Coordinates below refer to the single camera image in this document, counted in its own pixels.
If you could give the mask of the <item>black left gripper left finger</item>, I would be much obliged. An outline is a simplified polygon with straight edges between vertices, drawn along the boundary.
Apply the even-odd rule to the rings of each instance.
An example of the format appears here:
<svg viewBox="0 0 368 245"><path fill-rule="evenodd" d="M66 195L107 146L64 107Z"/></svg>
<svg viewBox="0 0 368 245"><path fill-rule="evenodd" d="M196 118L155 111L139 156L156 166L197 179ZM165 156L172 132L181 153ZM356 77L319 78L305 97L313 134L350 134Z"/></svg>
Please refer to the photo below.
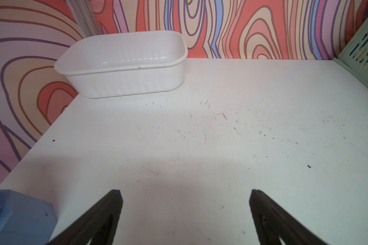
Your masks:
<svg viewBox="0 0 368 245"><path fill-rule="evenodd" d="M123 199L111 190L49 245L111 245L118 227Z"/></svg>

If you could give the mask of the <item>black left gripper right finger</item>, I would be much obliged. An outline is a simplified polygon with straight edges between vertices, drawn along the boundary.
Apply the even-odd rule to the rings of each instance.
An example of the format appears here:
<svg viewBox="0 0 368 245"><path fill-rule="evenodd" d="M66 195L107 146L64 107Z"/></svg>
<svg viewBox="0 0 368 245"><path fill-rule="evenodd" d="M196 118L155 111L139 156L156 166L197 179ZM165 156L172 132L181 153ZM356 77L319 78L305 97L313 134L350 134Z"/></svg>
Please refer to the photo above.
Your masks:
<svg viewBox="0 0 368 245"><path fill-rule="evenodd" d="M263 191L251 191L249 206L260 244L325 244Z"/></svg>

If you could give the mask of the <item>white plastic storage box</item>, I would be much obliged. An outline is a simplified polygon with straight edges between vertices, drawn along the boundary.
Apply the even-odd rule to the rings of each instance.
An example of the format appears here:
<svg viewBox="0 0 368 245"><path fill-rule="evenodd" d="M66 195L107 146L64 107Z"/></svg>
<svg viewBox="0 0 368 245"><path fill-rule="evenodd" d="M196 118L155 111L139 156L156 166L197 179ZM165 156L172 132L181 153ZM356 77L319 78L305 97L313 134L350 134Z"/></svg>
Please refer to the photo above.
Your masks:
<svg viewBox="0 0 368 245"><path fill-rule="evenodd" d="M105 34L76 42L54 68L80 95L99 99L174 90L184 81L187 57L179 32Z"/></svg>

